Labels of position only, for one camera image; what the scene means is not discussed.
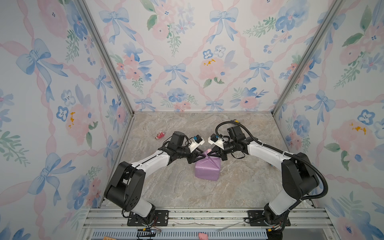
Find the pink purple wrapping paper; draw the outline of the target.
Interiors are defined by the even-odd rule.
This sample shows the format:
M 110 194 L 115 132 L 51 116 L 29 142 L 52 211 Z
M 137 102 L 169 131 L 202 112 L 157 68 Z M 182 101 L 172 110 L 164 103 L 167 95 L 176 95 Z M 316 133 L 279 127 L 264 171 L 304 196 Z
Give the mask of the pink purple wrapping paper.
M 217 181 L 221 172 L 221 158 L 208 156 L 212 150 L 204 152 L 205 158 L 196 162 L 195 177 L 203 180 Z

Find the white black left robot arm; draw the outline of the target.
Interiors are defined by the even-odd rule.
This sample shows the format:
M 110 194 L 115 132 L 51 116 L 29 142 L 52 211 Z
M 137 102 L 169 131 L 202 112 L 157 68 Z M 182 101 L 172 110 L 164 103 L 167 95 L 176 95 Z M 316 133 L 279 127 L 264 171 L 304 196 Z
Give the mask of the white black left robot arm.
M 160 147 L 154 154 L 134 163 L 121 162 L 111 177 L 104 197 L 122 209 L 139 217 L 144 224 L 151 225 L 155 218 L 156 207 L 142 198 L 146 177 L 157 170 L 170 165 L 178 159 L 187 159 L 189 164 L 206 157 L 199 148 L 190 151 L 182 146 L 170 149 Z

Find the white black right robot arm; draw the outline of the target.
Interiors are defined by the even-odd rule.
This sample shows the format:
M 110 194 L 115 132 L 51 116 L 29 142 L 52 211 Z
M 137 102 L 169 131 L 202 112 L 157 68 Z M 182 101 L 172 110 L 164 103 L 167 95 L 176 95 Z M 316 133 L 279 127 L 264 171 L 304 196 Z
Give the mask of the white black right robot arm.
M 273 149 L 259 141 L 230 141 L 209 140 L 213 145 L 209 156 L 219 157 L 222 161 L 228 159 L 228 154 L 242 152 L 266 161 L 282 173 L 283 189 L 278 195 L 265 205 L 263 213 L 255 220 L 248 219 L 248 223 L 264 222 L 267 226 L 282 225 L 288 219 L 291 210 L 297 207 L 304 197 L 318 187 L 320 181 L 316 171 L 305 155 L 292 155 L 279 149 Z

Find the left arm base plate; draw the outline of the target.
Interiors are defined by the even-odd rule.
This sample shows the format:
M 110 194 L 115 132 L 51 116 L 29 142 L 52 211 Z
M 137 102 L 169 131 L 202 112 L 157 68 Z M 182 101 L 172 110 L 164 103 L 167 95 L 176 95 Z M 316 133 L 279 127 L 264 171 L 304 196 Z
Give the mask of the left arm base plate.
M 135 213 L 128 216 L 127 226 L 129 227 L 166 227 L 169 221 L 168 210 L 152 210 L 146 217 Z

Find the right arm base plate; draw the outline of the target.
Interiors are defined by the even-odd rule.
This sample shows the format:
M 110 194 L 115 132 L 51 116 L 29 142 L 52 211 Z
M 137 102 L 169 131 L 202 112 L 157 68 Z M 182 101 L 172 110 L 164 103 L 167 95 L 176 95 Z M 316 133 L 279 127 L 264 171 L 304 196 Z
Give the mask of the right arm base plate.
M 283 224 L 291 226 L 287 213 L 289 211 L 278 216 L 270 210 L 249 210 L 245 222 L 252 227 L 282 227 Z

